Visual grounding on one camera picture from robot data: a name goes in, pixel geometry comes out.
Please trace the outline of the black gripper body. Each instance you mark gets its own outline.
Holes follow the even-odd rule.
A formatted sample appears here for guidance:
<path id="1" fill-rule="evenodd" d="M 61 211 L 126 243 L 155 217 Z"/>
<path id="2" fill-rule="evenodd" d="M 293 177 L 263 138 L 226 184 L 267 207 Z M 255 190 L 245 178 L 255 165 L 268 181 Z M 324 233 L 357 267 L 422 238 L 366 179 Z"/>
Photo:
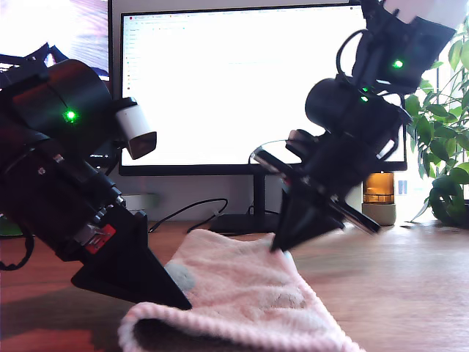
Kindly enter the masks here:
<path id="1" fill-rule="evenodd" d="M 356 172 L 335 173 L 337 170 L 335 164 L 331 168 L 318 167 L 319 158 L 292 167 L 263 147 L 258 147 L 252 152 L 251 160 L 280 176 L 285 191 L 307 201 L 313 208 L 326 213 L 339 213 L 344 217 L 343 223 L 348 221 L 369 234 L 373 235 L 380 231 L 377 222 L 352 208 L 345 201 L 351 189 L 361 181 L 360 175 Z"/>
<path id="2" fill-rule="evenodd" d="M 91 260 L 124 230 L 110 179 L 79 160 L 18 157 L 10 164 L 10 219 L 61 260 Z"/>

